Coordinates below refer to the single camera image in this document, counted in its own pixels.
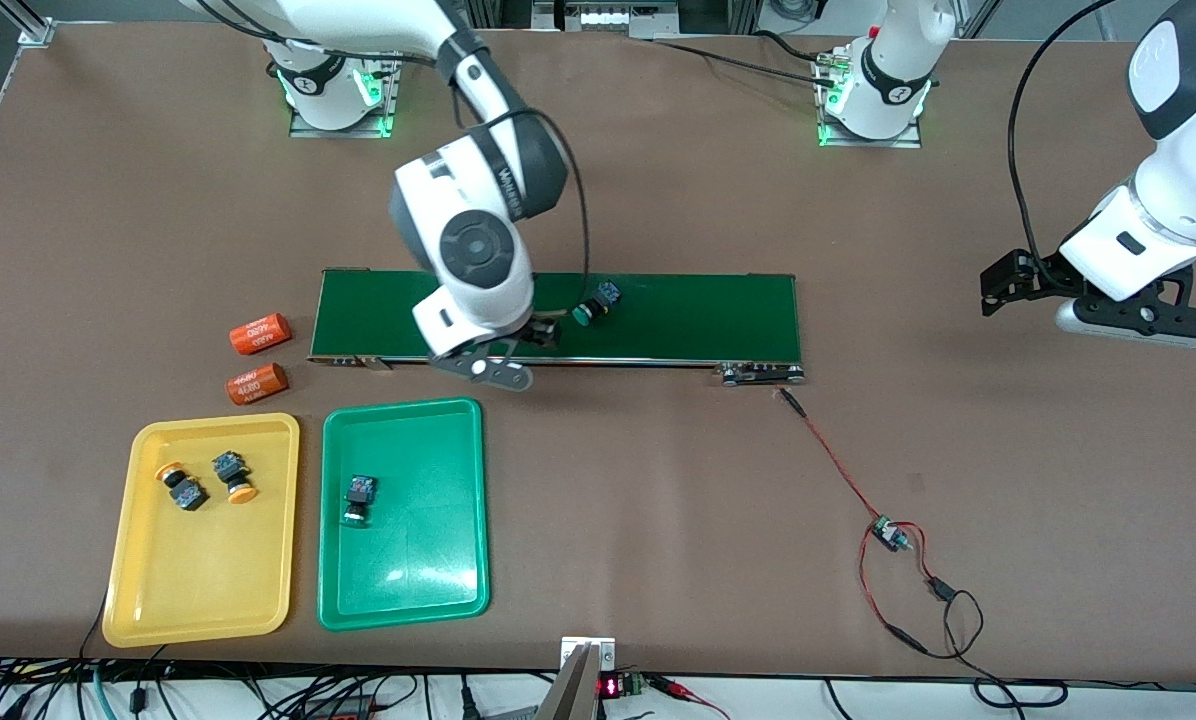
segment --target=red wire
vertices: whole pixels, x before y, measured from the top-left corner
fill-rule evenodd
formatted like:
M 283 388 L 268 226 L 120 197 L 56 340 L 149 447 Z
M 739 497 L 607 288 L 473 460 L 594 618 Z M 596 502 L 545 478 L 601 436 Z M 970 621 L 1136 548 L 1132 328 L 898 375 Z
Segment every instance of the red wire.
M 840 457 L 836 454 L 836 452 L 834 452 L 834 449 L 830 447 L 830 443 L 826 441 L 825 437 L 822 435 L 820 431 L 816 428 L 816 423 L 813 423 L 812 419 L 804 417 L 803 422 L 807 425 L 807 429 L 812 431 L 813 437 L 816 437 L 816 439 L 820 441 L 820 446 L 825 449 L 825 452 L 828 453 L 828 456 L 830 456 L 830 460 L 834 460 L 834 465 L 840 470 L 840 475 L 842 475 L 842 478 L 846 480 L 846 483 L 852 487 L 852 492 L 855 493 L 855 496 L 860 498 L 860 502 L 864 502 L 864 507 L 866 507 L 869 514 L 873 515 L 873 519 L 877 520 L 878 515 L 881 515 L 881 512 L 874 510 L 873 504 L 869 502 L 867 498 L 864 496 L 862 492 L 860 492 L 860 487 L 855 484 L 855 480 L 852 478 L 852 474 L 848 472 L 848 470 L 846 470 L 846 465 L 842 464 L 842 460 L 840 460 Z
M 922 562 L 922 572 L 928 578 L 935 578 L 935 573 L 932 573 L 927 566 L 927 533 L 923 532 L 923 529 L 917 523 L 896 523 L 895 525 L 898 525 L 898 527 L 911 527 L 919 533 L 919 562 Z
M 873 525 L 864 530 L 864 537 L 860 538 L 860 557 L 858 561 L 858 568 L 860 573 L 860 587 L 864 588 L 864 599 L 869 604 L 869 610 L 873 611 L 874 618 L 878 618 L 878 623 L 884 626 L 887 623 L 881 616 L 881 610 L 878 610 L 878 603 L 873 600 L 873 591 L 869 588 L 869 578 L 864 573 L 864 549 L 869 545 L 869 536 L 873 535 Z
M 928 578 L 935 578 L 936 575 L 932 574 L 930 568 L 927 568 L 927 532 L 923 532 L 923 529 L 917 523 L 896 523 L 896 525 L 899 525 L 899 527 L 911 527 L 914 532 L 919 533 L 919 561 L 921 561 L 922 572 Z M 869 588 L 869 575 L 864 570 L 864 551 L 869 547 L 869 536 L 872 535 L 873 525 L 869 525 L 864 530 L 864 537 L 860 538 L 860 556 L 858 560 L 860 587 L 864 588 L 864 599 L 869 604 L 869 610 L 873 611 L 874 618 L 878 618 L 878 623 L 885 626 L 887 621 L 883 618 L 881 611 L 878 610 L 878 602 L 873 600 L 873 591 Z
M 718 715 L 726 716 L 727 720 L 731 720 L 731 715 L 727 715 L 727 712 L 724 710 L 724 708 L 718 707 L 716 704 L 713 704 L 712 702 L 701 698 L 695 692 L 691 692 L 690 696 L 688 696 L 688 702 L 694 702 L 694 703 L 697 703 L 697 704 L 706 706 L 706 707 L 710 708 L 712 710 L 715 710 L 718 713 Z

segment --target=orange cylinder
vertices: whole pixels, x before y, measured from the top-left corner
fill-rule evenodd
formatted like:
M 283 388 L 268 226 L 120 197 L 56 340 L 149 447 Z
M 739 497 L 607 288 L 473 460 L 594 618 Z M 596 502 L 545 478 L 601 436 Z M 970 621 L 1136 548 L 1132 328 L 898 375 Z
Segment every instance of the orange cylinder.
M 252 352 L 261 352 L 266 347 L 288 340 L 291 340 L 291 327 L 287 325 L 287 318 L 283 318 L 282 313 L 267 315 L 228 331 L 228 342 L 242 355 L 251 355 Z
M 279 364 L 261 365 L 233 378 L 232 382 L 224 383 L 224 389 L 234 405 L 246 405 L 287 389 L 287 373 Z

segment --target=red digital display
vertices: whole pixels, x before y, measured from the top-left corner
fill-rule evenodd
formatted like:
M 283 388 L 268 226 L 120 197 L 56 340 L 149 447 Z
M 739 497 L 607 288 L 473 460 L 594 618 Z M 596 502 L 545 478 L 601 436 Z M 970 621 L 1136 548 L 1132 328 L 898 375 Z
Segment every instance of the red digital display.
M 616 700 L 621 697 L 620 685 L 620 676 L 617 675 L 598 679 L 598 697 L 602 700 Z

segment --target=yellow tray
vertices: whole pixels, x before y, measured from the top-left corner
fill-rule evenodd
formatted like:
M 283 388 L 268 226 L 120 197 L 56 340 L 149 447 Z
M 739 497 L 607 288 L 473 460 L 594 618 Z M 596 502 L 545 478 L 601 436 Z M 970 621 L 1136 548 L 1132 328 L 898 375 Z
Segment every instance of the yellow tray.
M 210 460 L 251 468 L 256 498 L 228 505 Z M 263 635 L 287 618 L 300 425 L 282 413 L 153 423 L 132 444 L 109 570 L 105 640 L 114 647 Z M 210 500 L 179 510 L 154 477 L 181 462 Z

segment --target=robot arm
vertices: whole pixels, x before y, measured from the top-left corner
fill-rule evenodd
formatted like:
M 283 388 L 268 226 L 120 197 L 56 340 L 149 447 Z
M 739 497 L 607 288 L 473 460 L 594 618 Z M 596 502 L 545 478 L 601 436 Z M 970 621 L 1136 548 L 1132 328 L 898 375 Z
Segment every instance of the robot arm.
M 826 114 L 867 140 L 898 136 L 922 111 L 932 69 L 954 29 L 947 0 L 887 0 L 877 33 L 835 49 L 846 69 L 830 73 L 840 85 Z
M 441 283 L 411 313 L 435 359 L 524 328 L 533 282 L 514 222 L 557 203 L 567 167 L 551 133 L 447 0 L 182 2 L 230 19 L 243 19 L 242 10 L 279 36 L 264 37 L 266 49 L 297 111 L 315 127 L 347 127 L 371 109 L 352 81 L 373 60 L 343 54 L 433 60 L 483 124 L 393 172 L 389 214 L 421 268 Z M 530 373 L 519 370 L 517 378 L 521 389 Z
M 1139 42 L 1128 91 L 1157 140 L 1154 154 L 1107 193 L 1058 255 L 1014 251 L 986 270 L 986 315 L 1011 300 L 1068 295 L 1056 315 L 1064 331 L 1196 347 L 1196 309 L 1188 306 L 1196 260 L 1196 0 L 1171 6 Z M 1050 271 L 1035 289 L 1039 263 Z M 1168 286 L 1178 292 L 1164 300 Z

